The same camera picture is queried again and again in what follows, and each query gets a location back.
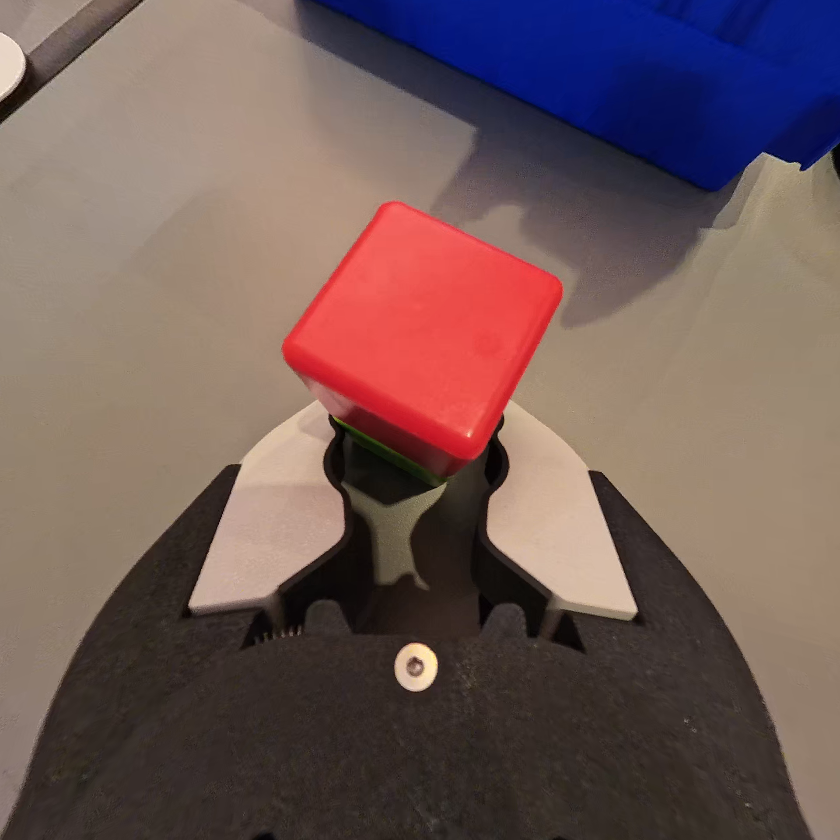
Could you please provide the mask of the green magnetic cube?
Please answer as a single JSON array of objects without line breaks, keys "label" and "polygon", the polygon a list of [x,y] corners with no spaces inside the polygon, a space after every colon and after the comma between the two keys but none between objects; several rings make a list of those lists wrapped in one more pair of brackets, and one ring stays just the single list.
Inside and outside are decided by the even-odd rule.
[{"label": "green magnetic cube", "polygon": [[330,421],[334,422],[337,427],[342,429],[355,444],[362,447],[367,452],[375,455],[389,465],[401,470],[402,472],[412,476],[413,478],[422,481],[430,487],[440,487],[448,483],[447,477],[441,477],[412,461],[408,457],[399,454],[392,448],[388,448],[382,443],[378,442],[369,435],[363,434],[361,431],[348,425],[343,420],[336,416],[330,415]]}]

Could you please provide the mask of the red magnetic cube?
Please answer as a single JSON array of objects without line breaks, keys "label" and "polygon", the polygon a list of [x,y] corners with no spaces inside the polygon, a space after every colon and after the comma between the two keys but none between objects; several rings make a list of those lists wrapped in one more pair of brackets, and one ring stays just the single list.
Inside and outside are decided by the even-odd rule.
[{"label": "red magnetic cube", "polygon": [[281,349],[336,421],[444,480],[487,447],[562,296],[548,271],[389,202]]}]

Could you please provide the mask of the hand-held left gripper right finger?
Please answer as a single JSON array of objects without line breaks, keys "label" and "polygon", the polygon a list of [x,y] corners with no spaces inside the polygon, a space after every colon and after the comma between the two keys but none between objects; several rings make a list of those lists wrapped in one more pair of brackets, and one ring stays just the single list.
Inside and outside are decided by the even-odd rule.
[{"label": "hand-held left gripper right finger", "polygon": [[566,613],[631,622],[637,604],[587,465],[550,427],[509,402],[487,450],[478,515],[478,591],[514,604],[529,636]]}]

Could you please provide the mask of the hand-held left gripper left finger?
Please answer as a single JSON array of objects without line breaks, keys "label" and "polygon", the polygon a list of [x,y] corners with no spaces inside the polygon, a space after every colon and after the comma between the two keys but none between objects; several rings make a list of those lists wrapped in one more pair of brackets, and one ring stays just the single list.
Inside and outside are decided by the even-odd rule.
[{"label": "hand-held left gripper left finger", "polygon": [[343,430],[313,402],[241,461],[188,601],[194,616],[266,613],[302,628],[324,565],[345,550],[354,515],[342,486]]}]

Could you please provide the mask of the white sign stand base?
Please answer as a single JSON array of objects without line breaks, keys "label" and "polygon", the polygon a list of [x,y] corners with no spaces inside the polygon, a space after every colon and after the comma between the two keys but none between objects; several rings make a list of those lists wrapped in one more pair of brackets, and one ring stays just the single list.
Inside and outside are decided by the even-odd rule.
[{"label": "white sign stand base", "polygon": [[28,62],[25,52],[14,38],[1,32],[0,42],[0,101],[4,103],[22,84]]}]

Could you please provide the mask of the blue plastic bin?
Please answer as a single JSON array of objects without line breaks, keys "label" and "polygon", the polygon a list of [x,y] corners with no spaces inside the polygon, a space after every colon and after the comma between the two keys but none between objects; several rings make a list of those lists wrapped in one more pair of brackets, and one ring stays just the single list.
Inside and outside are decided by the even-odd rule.
[{"label": "blue plastic bin", "polygon": [[708,191],[838,145],[838,1],[328,1]]}]

